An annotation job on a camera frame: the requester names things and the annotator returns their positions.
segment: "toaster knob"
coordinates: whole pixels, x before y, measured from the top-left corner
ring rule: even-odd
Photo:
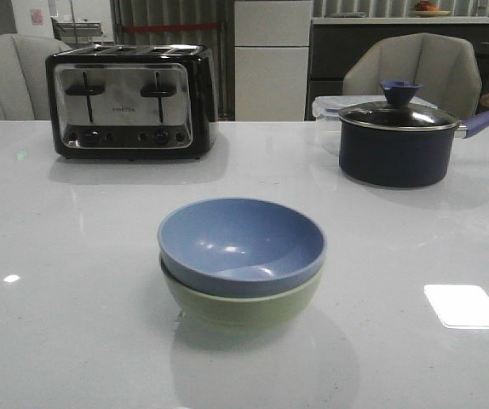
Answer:
[[[99,143],[100,137],[99,132],[96,130],[86,130],[82,134],[82,137],[79,138],[79,143],[84,147],[94,147],[97,143]]]
[[[156,130],[153,133],[153,139],[158,145],[164,145],[169,141],[169,132],[167,130]]]

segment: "chair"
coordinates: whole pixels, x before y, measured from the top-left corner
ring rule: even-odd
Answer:
[[[0,120],[49,119],[45,59],[67,49],[53,38],[0,36]]]
[[[343,80],[344,95],[380,95],[379,82],[414,81],[417,96],[458,116],[475,113],[481,79],[474,48],[466,40],[419,33],[374,44]]]

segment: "white countertop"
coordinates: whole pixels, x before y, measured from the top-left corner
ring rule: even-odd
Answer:
[[[442,182],[393,190],[344,176],[329,126],[220,123],[200,160],[80,162],[49,122],[0,122],[0,409],[489,408],[489,329],[445,327],[424,293],[489,296],[489,129]],[[158,224],[221,196],[325,230],[320,287],[281,330],[179,318]]]
[[[315,17],[314,25],[352,25],[352,24],[489,24],[489,17],[444,16],[444,17],[365,17],[365,18],[332,18]]]

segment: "saucepan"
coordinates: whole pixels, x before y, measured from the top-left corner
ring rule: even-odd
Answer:
[[[385,187],[423,187],[447,173],[454,137],[470,138],[489,126],[489,111],[465,120],[408,103],[420,84],[383,81],[387,101],[339,111],[339,165],[358,181]]]

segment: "plate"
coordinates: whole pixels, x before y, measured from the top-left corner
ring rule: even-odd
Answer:
[[[448,10],[431,10],[431,11],[416,11],[415,14],[420,17],[442,17],[449,15],[451,11]]]

